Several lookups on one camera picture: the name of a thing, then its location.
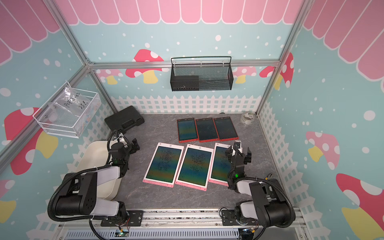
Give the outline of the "pink writing tablet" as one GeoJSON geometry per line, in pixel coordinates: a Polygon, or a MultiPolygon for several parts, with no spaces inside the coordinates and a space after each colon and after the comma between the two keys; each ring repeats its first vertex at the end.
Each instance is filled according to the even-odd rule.
{"type": "Polygon", "coordinates": [[[215,143],[214,155],[211,159],[209,182],[228,187],[227,176],[232,165],[226,156],[230,145],[215,143]]]}
{"type": "Polygon", "coordinates": [[[214,149],[187,145],[175,184],[206,191],[214,149]]]}
{"type": "Polygon", "coordinates": [[[184,148],[179,145],[158,143],[143,182],[173,188],[184,148]]]}

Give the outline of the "red writing tablet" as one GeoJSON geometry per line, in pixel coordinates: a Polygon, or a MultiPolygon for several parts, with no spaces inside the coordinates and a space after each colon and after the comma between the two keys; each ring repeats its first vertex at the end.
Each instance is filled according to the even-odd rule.
{"type": "Polygon", "coordinates": [[[221,142],[239,139],[230,117],[215,118],[214,123],[221,142]]]}
{"type": "Polygon", "coordinates": [[[213,142],[219,140],[219,136],[213,118],[196,119],[195,123],[200,143],[213,142]]]}
{"type": "Polygon", "coordinates": [[[199,139],[194,118],[178,119],[177,127],[180,143],[193,142],[199,139]]]}

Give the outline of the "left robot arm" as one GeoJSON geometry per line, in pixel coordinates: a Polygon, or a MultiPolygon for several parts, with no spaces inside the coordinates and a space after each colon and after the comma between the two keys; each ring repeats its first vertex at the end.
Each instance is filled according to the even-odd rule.
{"type": "Polygon", "coordinates": [[[66,174],[48,203],[51,220],[69,222],[77,220],[102,220],[113,225],[125,224],[129,219],[124,202],[97,197],[97,187],[121,179],[129,170],[130,155],[140,150],[136,139],[131,142],[123,137],[108,152],[112,160],[101,167],[66,174]]]}

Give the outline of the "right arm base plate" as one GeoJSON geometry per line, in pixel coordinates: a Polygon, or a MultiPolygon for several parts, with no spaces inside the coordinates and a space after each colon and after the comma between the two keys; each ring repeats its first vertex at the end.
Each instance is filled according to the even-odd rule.
{"type": "Polygon", "coordinates": [[[240,226],[234,210],[220,209],[219,216],[222,219],[223,226],[240,226]]]}

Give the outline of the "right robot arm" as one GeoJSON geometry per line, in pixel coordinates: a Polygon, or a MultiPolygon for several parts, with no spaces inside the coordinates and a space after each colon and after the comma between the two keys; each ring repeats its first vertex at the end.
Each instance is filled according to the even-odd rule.
{"type": "Polygon", "coordinates": [[[227,175],[229,189],[251,196],[250,201],[236,203],[234,215],[240,225],[287,228],[296,220],[294,206],[276,179],[248,177],[245,165],[252,160],[252,153],[242,153],[237,146],[230,146],[225,156],[231,164],[227,175]]]}

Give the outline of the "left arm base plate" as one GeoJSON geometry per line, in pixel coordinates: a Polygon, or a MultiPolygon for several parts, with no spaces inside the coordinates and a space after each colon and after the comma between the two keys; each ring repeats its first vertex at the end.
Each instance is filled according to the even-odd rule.
{"type": "Polygon", "coordinates": [[[108,217],[106,220],[101,221],[102,227],[140,227],[143,220],[144,211],[128,210],[119,212],[117,216],[108,217]]]}

